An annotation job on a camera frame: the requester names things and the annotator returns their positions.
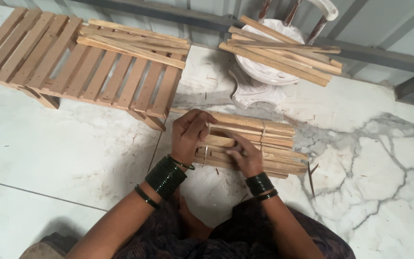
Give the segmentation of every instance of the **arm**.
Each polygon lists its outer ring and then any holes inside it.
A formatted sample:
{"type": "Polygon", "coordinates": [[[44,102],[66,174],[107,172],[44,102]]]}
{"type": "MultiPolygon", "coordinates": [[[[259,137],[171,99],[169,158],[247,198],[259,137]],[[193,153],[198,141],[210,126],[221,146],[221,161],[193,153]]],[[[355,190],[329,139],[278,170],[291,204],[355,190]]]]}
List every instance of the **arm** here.
{"type": "MultiPolygon", "coordinates": [[[[232,135],[232,137],[239,142],[239,149],[242,147],[247,152],[247,156],[242,156],[237,149],[227,151],[228,154],[234,157],[244,176],[249,178],[262,173],[263,158],[261,151],[242,136],[232,135]]],[[[274,239],[281,257],[325,258],[279,196],[276,195],[266,199],[261,204],[273,226],[274,239]]]]}
{"type": "MultiPolygon", "coordinates": [[[[191,110],[173,122],[171,156],[183,164],[194,161],[196,146],[204,141],[208,127],[206,122],[216,123],[212,115],[191,110]]],[[[140,188],[154,202],[162,198],[146,181],[140,188]]],[[[143,225],[154,208],[135,190],[130,192],[107,212],[68,253],[66,259],[108,259],[143,225]]]]}

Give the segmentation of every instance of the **grey metal frame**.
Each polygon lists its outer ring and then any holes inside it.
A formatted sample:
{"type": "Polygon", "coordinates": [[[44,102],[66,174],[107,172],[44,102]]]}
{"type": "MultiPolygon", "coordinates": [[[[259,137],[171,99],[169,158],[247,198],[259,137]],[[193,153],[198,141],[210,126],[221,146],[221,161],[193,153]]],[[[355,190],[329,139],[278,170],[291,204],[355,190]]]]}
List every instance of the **grey metal frame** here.
{"type": "MultiPolygon", "coordinates": [[[[110,8],[114,10],[135,13],[152,18],[163,19],[181,24],[211,29],[228,33],[230,26],[241,28],[243,23],[233,15],[218,16],[199,11],[186,10],[167,4],[142,0],[73,0],[76,2],[110,8]]],[[[330,40],[318,37],[316,44],[333,45],[341,47],[339,57],[359,60],[371,64],[387,66],[400,70],[414,72],[414,56],[390,52],[377,48],[364,47],[352,43],[330,40]]],[[[414,102],[414,78],[397,86],[397,100],[414,102]]]]}

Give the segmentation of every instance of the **dark green glass bangle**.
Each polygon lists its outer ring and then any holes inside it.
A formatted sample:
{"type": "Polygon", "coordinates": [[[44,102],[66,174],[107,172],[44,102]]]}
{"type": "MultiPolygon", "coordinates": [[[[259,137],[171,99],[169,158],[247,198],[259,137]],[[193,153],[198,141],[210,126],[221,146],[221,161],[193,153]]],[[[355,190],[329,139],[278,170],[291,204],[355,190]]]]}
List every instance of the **dark green glass bangle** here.
{"type": "Polygon", "coordinates": [[[163,199],[169,200],[186,178],[186,174],[168,156],[164,156],[145,176],[145,181],[163,199]]]}
{"type": "Polygon", "coordinates": [[[255,198],[257,198],[257,200],[259,201],[263,201],[263,200],[267,200],[271,197],[274,197],[277,195],[277,190],[274,189],[272,192],[268,193],[268,194],[262,194],[262,195],[258,195],[255,198]]]}
{"type": "Polygon", "coordinates": [[[250,188],[250,192],[253,196],[257,196],[258,194],[262,194],[265,191],[274,189],[274,185],[272,185],[271,180],[269,180],[268,176],[264,172],[259,175],[247,178],[245,180],[245,183],[250,188]]]}
{"type": "Polygon", "coordinates": [[[155,209],[158,210],[161,207],[161,206],[158,205],[158,203],[155,203],[150,197],[148,197],[148,195],[146,195],[146,193],[142,189],[140,189],[138,184],[135,185],[135,191],[138,193],[138,195],[140,195],[140,197],[142,197],[143,200],[145,200],[147,203],[149,203],[155,209]]]}
{"type": "Polygon", "coordinates": [[[187,169],[189,169],[189,170],[194,170],[194,169],[196,169],[196,168],[194,167],[194,165],[185,165],[185,164],[182,164],[182,163],[180,163],[180,162],[176,161],[173,157],[171,157],[171,156],[170,156],[170,154],[167,154],[167,157],[169,157],[170,161],[172,161],[172,162],[176,163],[176,164],[177,164],[177,165],[179,165],[179,166],[182,166],[182,167],[187,168],[187,169]]]}

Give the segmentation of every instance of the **wooden slat bench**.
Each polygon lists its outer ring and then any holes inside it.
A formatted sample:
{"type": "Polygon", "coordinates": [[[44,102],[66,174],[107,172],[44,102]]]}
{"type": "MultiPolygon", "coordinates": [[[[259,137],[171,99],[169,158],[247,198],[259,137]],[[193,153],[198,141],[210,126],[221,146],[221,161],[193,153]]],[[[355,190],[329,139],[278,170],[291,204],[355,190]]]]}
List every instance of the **wooden slat bench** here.
{"type": "MultiPolygon", "coordinates": [[[[123,34],[121,38],[139,36],[145,38],[141,42],[151,44],[166,44],[172,38],[177,42],[174,45],[190,44],[188,40],[105,21],[103,24],[111,28],[103,27],[100,22],[94,20],[85,31],[99,30],[105,36],[119,33],[123,34]]],[[[183,70],[139,55],[78,44],[82,24],[77,17],[15,8],[0,27],[0,84],[22,91],[48,108],[59,108],[53,96],[68,98],[125,110],[152,129],[165,131],[160,118],[168,116],[183,70]],[[58,64],[67,49],[70,55],[66,62],[58,64]],[[52,72],[57,66],[55,77],[52,72]],[[105,83],[113,66],[115,70],[105,83]]],[[[186,55],[152,52],[177,62],[187,57],[186,50],[186,55]]]]}

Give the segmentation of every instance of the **hand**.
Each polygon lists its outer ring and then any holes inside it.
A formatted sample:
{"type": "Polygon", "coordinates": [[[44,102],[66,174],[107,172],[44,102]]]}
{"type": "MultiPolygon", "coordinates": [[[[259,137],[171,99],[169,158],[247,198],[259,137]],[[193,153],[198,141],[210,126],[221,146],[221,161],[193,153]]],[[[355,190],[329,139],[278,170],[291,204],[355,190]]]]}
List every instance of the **hand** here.
{"type": "Polygon", "coordinates": [[[172,153],[170,156],[185,165],[194,161],[196,147],[208,135],[207,122],[216,124],[211,114],[193,109],[176,119],[172,126],[172,153]]]}
{"type": "Polygon", "coordinates": [[[256,176],[263,172],[263,154],[246,138],[237,134],[230,134],[231,138],[237,140],[239,145],[233,147],[226,152],[233,156],[237,165],[240,167],[242,174],[249,178],[256,176]],[[247,155],[241,154],[242,148],[247,152],[247,155]]]}

